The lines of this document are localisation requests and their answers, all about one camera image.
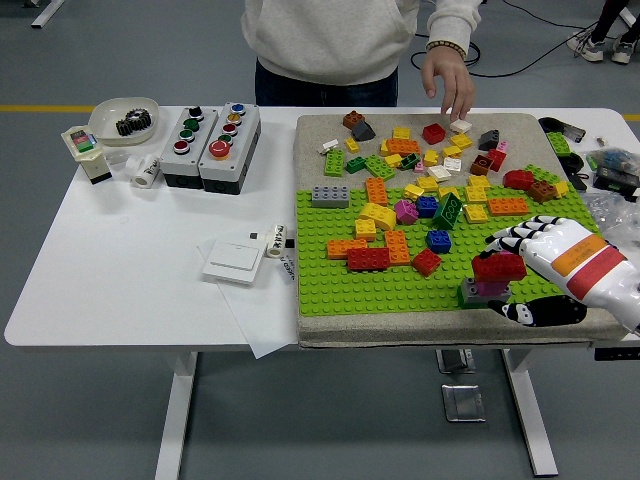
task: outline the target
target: bracelet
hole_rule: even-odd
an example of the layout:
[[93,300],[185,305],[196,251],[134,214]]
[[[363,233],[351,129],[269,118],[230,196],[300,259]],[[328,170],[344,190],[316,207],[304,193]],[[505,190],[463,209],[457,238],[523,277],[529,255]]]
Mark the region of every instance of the bracelet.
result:
[[464,49],[460,45],[457,45],[457,44],[455,44],[453,42],[450,42],[449,40],[435,40],[433,42],[429,42],[427,44],[427,52],[429,50],[431,50],[432,48],[435,48],[435,47],[453,48],[456,52],[458,52],[460,54],[460,56],[462,57],[462,60],[467,58],[467,52],[465,52]]

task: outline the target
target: grey felt mat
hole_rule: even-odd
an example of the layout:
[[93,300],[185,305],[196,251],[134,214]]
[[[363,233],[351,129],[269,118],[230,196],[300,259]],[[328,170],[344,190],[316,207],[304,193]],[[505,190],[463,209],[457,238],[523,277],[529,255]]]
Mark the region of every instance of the grey felt mat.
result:
[[[344,140],[350,136],[342,126],[342,115],[310,115],[298,120],[294,144],[294,163],[297,190],[310,190],[316,185],[346,185],[362,189],[367,171],[341,178],[324,175],[324,157],[318,154],[322,144],[337,139],[344,149]],[[437,114],[367,115],[366,121],[376,132],[376,138],[360,142],[358,154],[346,154],[347,160],[356,156],[378,154],[382,139],[391,138],[396,126],[409,127],[411,138],[418,140],[422,151],[433,148],[440,152],[449,146],[449,121]],[[500,138],[509,142],[509,151],[502,171],[489,172],[494,185],[502,182],[505,171],[534,164],[544,170],[566,178],[537,119],[528,114],[475,114],[467,121],[472,129],[467,135],[474,142],[464,158],[475,158],[479,152],[477,142],[488,130],[500,131]],[[439,123],[447,130],[444,142],[429,146],[421,137],[426,125]],[[468,161],[462,172],[454,173],[447,186],[467,184]],[[412,171],[396,170],[396,176],[385,182],[388,188],[401,188],[415,181]],[[578,325],[550,328],[527,328],[500,317],[487,309],[431,311],[411,313],[382,313],[369,315],[334,315],[304,317],[298,315],[298,340],[302,347],[368,347],[395,345],[513,345],[585,343],[594,340],[619,340],[626,331],[607,312],[591,309],[587,318]]]

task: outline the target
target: white sweatshirt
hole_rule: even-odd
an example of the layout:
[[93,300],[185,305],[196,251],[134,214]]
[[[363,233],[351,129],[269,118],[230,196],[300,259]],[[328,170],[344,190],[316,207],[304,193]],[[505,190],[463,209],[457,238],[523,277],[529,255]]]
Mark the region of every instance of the white sweatshirt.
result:
[[[429,41],[464,49],[481,0],[438,0]],[[357,85],[396,69],[417,29],[419,0],[245,0],[242,32],[273,73],[328,85]]]

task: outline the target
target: dark pants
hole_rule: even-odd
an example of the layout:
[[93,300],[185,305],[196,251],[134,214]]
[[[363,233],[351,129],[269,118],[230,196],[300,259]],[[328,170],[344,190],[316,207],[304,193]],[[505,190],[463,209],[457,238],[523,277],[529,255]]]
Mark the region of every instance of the dark pants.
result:
[[256,104],[261,107],[395,107],[398,69],[361,85],[323,85],[276,75],[256,61]]
[[[598,19],[598,24],[591,34],[592,42],[601,42],[609,33],[613,22],[616,21],[618,15],[624,7],[629,4],[629,0],[607,0],[602,13]],[[623,42],[633,43],[640,37],[640,20],[636,20],[632,27],[622,37]]]

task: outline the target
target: grey floor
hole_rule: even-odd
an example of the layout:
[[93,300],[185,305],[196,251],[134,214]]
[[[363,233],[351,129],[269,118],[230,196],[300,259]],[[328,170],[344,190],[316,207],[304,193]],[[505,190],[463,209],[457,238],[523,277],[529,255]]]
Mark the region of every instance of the grey floor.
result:
[[[601,0],[528,6],[587,26]],[[145,96],[163,105],[252,101],[254,57],[239,0],[67,0],[42,30],[0,0],[0,105],[97,105]],[[422,25],[431,6],[425,2]],[[631,10],[640,13],[639,2]],[[518,70],[571,28],[501,1],[482,7],[472,71]],[[617,22],[611,35],[623,31]],[[416,39],[409,53],[422,48]],[[431,105],[409,53],[401,106]],[[523,73],[477,78],[478,107],[606,107],[640,114],[640,55],[591,65],[562,46]],[[75,165],[60,132],[88,114],[0,111],[0,319],[8,321]],[[631,122],[638,135],[640,123]],[[544,350],[531,371],[560,478],[638,478],[640,364],[596,363],[583,349]],[[430,350],[201,355],[181,478],[532,478],[495,351],[478,373],[442,376]],[[0,342],[0,478],[151,479],[171,373],[159,355],[25,353]],[[480,385],[488,422],[451,425],[440,386]]]

